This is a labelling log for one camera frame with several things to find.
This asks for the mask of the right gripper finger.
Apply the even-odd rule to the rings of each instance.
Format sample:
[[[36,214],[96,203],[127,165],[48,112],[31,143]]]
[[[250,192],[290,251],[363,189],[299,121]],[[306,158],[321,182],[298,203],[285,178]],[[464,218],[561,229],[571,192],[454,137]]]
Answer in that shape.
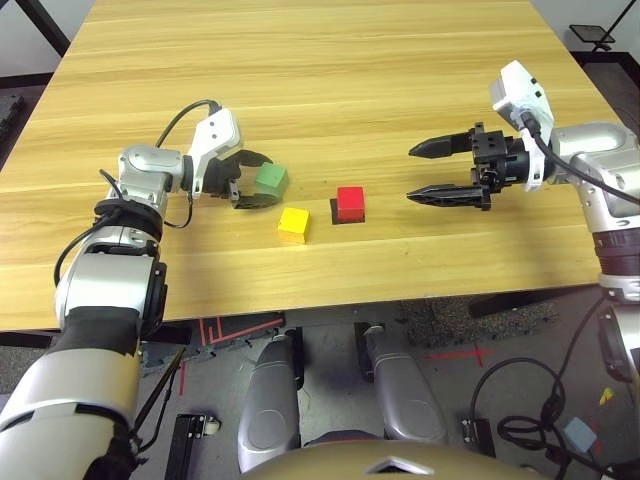
[[[472,149],[472,135],[463,132],[426,139],[412,147],[408,155],[419,158],[444,158]]]
[[[409,192],[406,197],[415,203],[434,207],[475,207],[482,211],[491,209],[490,192],[481,185],[430,185]]]

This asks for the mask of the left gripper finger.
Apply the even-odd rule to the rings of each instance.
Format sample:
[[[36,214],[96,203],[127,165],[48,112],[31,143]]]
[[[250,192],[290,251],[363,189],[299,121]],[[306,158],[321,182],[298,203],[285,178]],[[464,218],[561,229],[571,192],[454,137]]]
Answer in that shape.
[[[259,168],[264,164],[272,163],[272,160],[262,153],[241,149],[224,159],[223,163],[234,169],[240,169],[241,167]]]
[[[277,205],[280,197],[268,193],[255,193],[252,195],[239,194],[232,199],[232,207],[241,210],[266,209]]]

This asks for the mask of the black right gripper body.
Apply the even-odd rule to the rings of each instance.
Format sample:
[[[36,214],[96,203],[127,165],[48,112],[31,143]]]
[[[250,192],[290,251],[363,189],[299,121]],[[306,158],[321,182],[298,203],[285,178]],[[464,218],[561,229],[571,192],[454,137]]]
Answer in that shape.
[[[529,153],[521,138],[504,136],[501,130],[484,130],[478,122],[469,131],[474,167],[472,179],[488,193],[524,184],[529,176]]]

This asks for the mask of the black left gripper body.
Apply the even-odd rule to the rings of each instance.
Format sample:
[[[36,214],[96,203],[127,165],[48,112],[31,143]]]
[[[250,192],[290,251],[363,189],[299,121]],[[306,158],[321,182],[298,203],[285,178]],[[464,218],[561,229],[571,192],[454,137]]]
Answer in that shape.
[[[230,184],[240,176],[241,169],[238,160],[232,157],[223,160],[211,159],[204,173],[202,192],[214,197],[229,198],[231,196]]]

